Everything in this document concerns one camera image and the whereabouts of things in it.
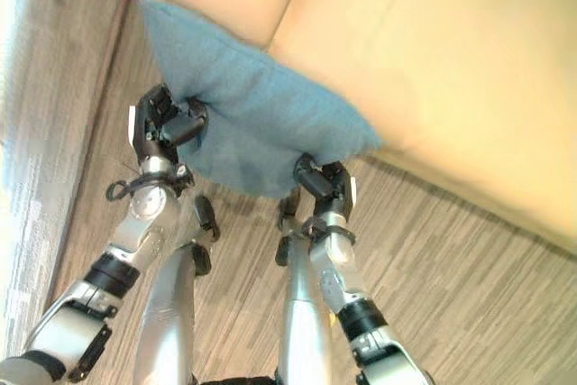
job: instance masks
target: black joint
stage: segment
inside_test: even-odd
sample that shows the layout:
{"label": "black joint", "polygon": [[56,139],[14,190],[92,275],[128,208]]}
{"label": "black joint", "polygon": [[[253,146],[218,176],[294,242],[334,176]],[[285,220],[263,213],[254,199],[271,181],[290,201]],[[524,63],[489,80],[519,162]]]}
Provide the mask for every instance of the black joint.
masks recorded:
{"label": "black joint", "polygon": [[280,238],[279,248],[277,248],[277,254],[274,257],[274,261],[277,265],[285,267],[289,264],[289,248],[290,236],[283,236]]}
{"label": "black joint", "polygon": [[302,234],[308,237],[311,243],[319,243],[325,239],[329,230],[326,226],[325,220],[317,216],[311,216],[306,220],[302,227]]}
{"label": "black joint", "polygon": [[300,188],[296,187],[290,191],[288,197],[279,202],[279,220],[277,226],[282,230],[282,222],[288,218],[297,216],[298,204],[300,203]]}
{"label": "black joint", "polygon": [[83,353],[78,361],[77,366],[70,372],[68,380],[72,383],[84,380],[90,371],[94,368],[96,362],[105,351],[105,345],[110,336],[112,329],[103,325],[98,335],[92,340],[89,347]]}
{"label": "black joint", "polygon": [[312,194],[317,200],[324,199],[333,195],[333,186],[316,169],[313,157],[304,153],[295,164],[295,180]]}
{"label": "black joint", "polygon": [[192,257],[195,261],[195,275],[197,277],[208,275],[213,268],[208,250],[202,245],[195,244],[192,246]]}
{"label": "black joint", "polygon": [[203,230],[213,231],[213,243],[220,238],[220,228],[216,223],[215,209],[206,196],[195,197],[195,212],[197,214],[198,224]]}
{"label": "black joint", "polygon": [[84,278],[103,291],[122,298],[134,286],[141,273],[112,254],[101,255]]}
{"label": "black joint", "polygon": [[64,364],[45,352],[29,351],[20,356],[20,358],[40,365],[50,375],[54,382],[62,379],[62,376],[66,373],[66,367],[64,367]]}
{"label": "black joint", "polygon": [[355,379],[357,385],[369,385],[369,382],[367,381],[367,378],[364,376],[363,373],[357,374]]}
{"label": "black joint", "polygon": [[387,321],[370,299],[359,299],[346,305],[337,317],[349,342],[362,334],[385,326]]}

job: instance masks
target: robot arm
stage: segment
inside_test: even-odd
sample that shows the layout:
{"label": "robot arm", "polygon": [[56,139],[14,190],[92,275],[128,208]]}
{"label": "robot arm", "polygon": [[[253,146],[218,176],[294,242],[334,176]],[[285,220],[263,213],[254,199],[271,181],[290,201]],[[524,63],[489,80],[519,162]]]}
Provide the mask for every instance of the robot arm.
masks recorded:
{"label": "robot arm", "polygon": [[[193,179],[186,166],[179,164],[176,147],[197,137],[206,123],[204,106],[195,99],[187,104],[184,110],[176,108],[168,89],[160,85],[131,111],[129,135],[141,176],[130,184],[115,182],[106,191],[110,200],[130,194],[128,213],[85,277],[75,281],[44,314],[23,355],[0,362],[0,383],[48,385],[85,379],[112,334],[109,321],[121,308],[123,297],[160,255],[181,246],[172,236],[179,216],[178,197]],[[201,226],[218,237],[214,218],[201,221]]]}
{"label": "robot arm", "polygon": [[396,337],[371,299],[358,271],[346,229],[356,199],[354,178],[340,162],[319,168],[309,155],[295,167],[296,180],[316,199],[303,225],[323,300],[338,317],[361,373],[362,385],[432,385],[430,376]]}

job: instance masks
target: blue cushion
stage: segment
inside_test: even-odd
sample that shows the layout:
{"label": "blue cushion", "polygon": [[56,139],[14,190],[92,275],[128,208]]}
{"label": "blue cushion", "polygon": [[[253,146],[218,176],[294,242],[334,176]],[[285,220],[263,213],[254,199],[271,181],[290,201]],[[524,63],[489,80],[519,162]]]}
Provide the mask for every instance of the blue cushion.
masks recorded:
{"label": "blue cushion", "polygon": [[200,147],[180,160],[214,182],[283,197],[303,153],[319,164],[372,151],[380,139],[339,96],[247,46],[200,14],[140,0],[152,51],[173,97],[207,105]]}

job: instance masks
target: wood-grain flooring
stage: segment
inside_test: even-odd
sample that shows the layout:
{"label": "wood-grain flooring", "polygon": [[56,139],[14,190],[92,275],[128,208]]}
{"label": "wood-grain flooring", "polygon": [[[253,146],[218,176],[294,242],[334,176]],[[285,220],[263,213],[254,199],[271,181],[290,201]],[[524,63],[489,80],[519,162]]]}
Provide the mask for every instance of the wood-grain flooring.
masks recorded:
{"label": "wood-grain flooring", "polygon": [[[133,175],[127,107],[159,81],[131,3],[56,293],[82,275],[124,217],[127,203],[105,202],[104,190]],[[351,229],[362,274],[385,317],[437,383],[571,383],[561,378],[577,374],[574,258],[406,172],[367,158],[347,166],[358,183]],[[285,288],[283,270],[274,263],[276,203],[202,179],[195,192],[212,199],[223,231],[213,271],[197,281],[195,373],[201,380],[272,374]],[[131,383],[135,328],[150,280],[151,272],[126,297],[88,384]],[[346,343],[338,329],[334,335],[334,383],[354,383]]]}
{"label": "wood-grain flooring", "polygon": [[2,357],[50,294],[125,2],[0,1]]}

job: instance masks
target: black clamp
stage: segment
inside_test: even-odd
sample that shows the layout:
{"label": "black clamp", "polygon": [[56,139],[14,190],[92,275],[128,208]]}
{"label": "black clamp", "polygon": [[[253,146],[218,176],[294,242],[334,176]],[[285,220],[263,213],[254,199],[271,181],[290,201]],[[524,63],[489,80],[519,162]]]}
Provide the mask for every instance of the black clamp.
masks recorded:
{"label": "black clamp", "polygon": [[312,244],[320,243],[330,234],[341,234],[349,240],[351,245],[355,245],[357,239],[353,232],[340,225],[327,225],[325,220],[318,216],[311,216],[306,220],[302,227],[302,234],[309,238]]}
{"label": "black clamp", "polygon": [[180,197],[182,191],[195,185],[192,172],[184,164],[178,164],[169,171],[159,171],[154,173],[144,173],[139,178],[128,183],[125,180],[117,180],[106,189],[106,200],[113,202],[120,200],[130,194],[134,195],[141,188],[157,185],[168,185]]}
{"label": "black clamp", "polygon": [[351,175],[340,161],[319,167],[305,153],[295,165],[294,177],[315,197],[315,215],[335,212],[348,221],[353,211]]}
{"label": "black clamp", "polygon": [[208,114],[206,107],[194,97],[179,108],[172,102],[168,87],[160,84],[141,97],[134,116],[133,147],[138,163],[156,156],[179,162],[177,146],[193,138],[200,141]]}

